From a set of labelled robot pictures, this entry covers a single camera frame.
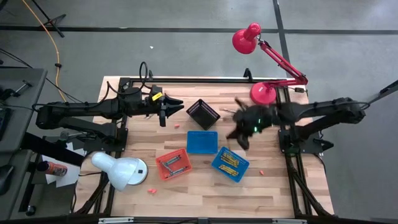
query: power cord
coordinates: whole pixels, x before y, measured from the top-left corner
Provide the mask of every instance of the power cord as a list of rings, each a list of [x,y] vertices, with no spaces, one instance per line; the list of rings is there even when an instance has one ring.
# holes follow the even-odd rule
[[[57,75],[55,76],[55,84],[57,85],[57,87],[59,86],[58,84],[58,77],[60,74],[60,69],[62,67],[62,65],[60,64],[60,52],[58,51],[58,47],[57,44],[55,43],[54,39],[52,38],[50,32],[47,30],[47,28],[43,25],[42,21],[37,17],[36,13],[29,7],[29,5],[25,2],[25,0],[22,0],[25,4],[25,6],[29,9],[29,11],[33,14],[33,16],[37,19],[37,21],[40,23],[40,25],[43,27],[43,29],[45,30],[45,32],[47,33],[47,35],[49,36],[49,38],[51,39],[51,42],[54,45],[55,48],[55,53],[57,53],[57,63],[55,64],[56,68],[57,68]],[[65,97],[63,96],[62,92],[60,90],[58,90],[58,92],[60,93],[62,99],[64,102],[67,101],[67,99],[65,99]]]

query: spray can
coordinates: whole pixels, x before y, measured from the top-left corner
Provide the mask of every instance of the spray can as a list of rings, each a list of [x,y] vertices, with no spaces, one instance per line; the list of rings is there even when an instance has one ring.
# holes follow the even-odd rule
[[[45,172],[46,174],[63,177],[68,172],[68,167],[56,164],[49,161],[43,161],[37,164],[37,171]]]

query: paper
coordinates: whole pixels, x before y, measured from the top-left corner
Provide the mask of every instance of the paper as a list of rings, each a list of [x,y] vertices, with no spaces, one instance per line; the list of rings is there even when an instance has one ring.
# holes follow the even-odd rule
[[[67,149],[72,152],[75,152],[79,155],[82,155],[82,156],[84,156],[86,154],[86,152],[83,149],[73,150],[72,142],[67,143]],[[74,184],[78,180],[79,173],[80,173],[80,167],[74,166],[71,164],[67,164],[66,162],[58,161],[58,160],[53,159],[48,156],[42,156],[42,159],[43,159],[43,161],[49,161],[49,162],[61,164],[61,165],[68,167],[68,172],[63,177],[46,174],[45,178],[46,178],[48,184],[56,181],[56,183],[55,183],[56,187],[62,187],[62,186]]]

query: blue plastic bin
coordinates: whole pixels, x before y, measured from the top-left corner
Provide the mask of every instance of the blue plastic bin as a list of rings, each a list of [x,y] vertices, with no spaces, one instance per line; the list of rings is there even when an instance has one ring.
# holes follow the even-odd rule
[[[227,153],[231,154],[234,159],[237,159],[239,161],[238,168],[234,167],[232,165],[229,165],[228,163],[226,163],[226,162],[221,160],[221,155],[224,152],[227,152]],[[249,161],[247,161],[247,160],[243,159],[242,157],[238,156],[233,151],[230,151],[227,147],[222,147],[221,150],[218,152],[216,158],[211,163],[211,166],[214,167],[216,170],[222,172],[225,176],[231,178],[233,181],[238,183],[239,181],[241,181],[244,173],[248,169],[249,164],[250,164]],[[236,177],[234,177],[234,176],[230,175],[229,173],[226,173],[225,171],[223,171],[220,168],[218,168],[220,165],[226,165],[226,166],[236,170],[239,174]]]
[[[187,133],[187,153],[216,154],[218,134],[216,131],[189,131]]]

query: orange plastic bin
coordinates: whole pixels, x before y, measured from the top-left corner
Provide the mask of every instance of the orange plastic bin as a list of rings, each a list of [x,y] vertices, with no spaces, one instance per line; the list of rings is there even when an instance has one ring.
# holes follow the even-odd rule
[[[184,167],[186,167],[186,168],[184,169],[184,171],[182,171],[178,174],[170,175],[170,171],[166,167],[163,166],[162,162],[166,163],[167,161],[173,159],[176,156],[180,156],[181,158],[177,162],[173,162],[172,164],[168,165],[168,167],[172,171],[176,171],[176,170],[179,170]],[[192,165],[191,165],[191,162],[189,161],[188,154],[185,149],[179,149],[179,150],[167,153],[163,156],[156,158],[155,161],[156,161],[157,169],[159,170],[159,176],[162,180],[173,179],[174,177],[177,177],[181,174],[184,174],[184,173],[192,170]]]

